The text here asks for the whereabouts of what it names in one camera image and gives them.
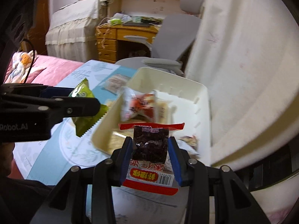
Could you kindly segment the person's left hand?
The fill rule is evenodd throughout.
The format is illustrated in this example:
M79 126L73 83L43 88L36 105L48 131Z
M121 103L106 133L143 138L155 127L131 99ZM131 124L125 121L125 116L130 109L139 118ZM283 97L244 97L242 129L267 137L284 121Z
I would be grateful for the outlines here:
M15 143L1 143L0 146L0 173L1 176L8 176L12 171L13 151Z

